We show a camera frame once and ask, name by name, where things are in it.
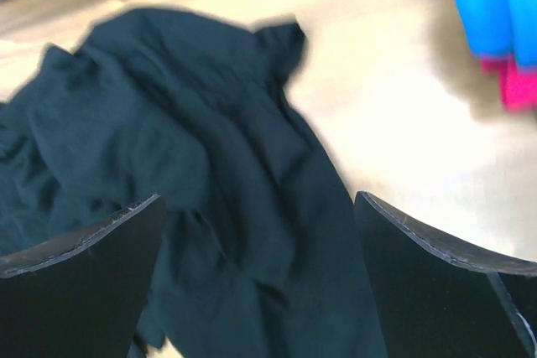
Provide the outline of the black t shirt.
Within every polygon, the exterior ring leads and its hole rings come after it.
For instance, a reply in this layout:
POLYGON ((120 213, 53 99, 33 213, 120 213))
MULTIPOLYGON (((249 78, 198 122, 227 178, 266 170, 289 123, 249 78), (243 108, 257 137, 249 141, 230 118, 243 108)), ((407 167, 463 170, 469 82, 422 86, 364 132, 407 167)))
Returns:
POLYGON ((384 357, 353 203, 284 87, 305 34, 139 8, 1 106, 1 251, 161 195, 131 357, 384 357))

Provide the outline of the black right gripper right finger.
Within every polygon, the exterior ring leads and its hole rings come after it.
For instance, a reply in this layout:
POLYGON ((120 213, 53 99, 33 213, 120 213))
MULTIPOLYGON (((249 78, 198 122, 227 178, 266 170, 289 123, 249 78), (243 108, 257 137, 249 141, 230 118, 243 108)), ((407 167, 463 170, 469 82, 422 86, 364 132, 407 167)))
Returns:
POLYGON ((355 216, 381 357, 534 357, 536 264, 361 191, 355 216))

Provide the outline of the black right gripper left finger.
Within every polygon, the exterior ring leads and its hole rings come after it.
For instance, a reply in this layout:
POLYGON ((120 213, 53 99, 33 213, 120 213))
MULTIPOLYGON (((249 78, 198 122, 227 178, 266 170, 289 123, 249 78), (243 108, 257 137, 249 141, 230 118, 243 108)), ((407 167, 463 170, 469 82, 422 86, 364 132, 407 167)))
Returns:
POLYGON ((1 259, 3 357, 125 357, 165 224, 154 195, 1 259))

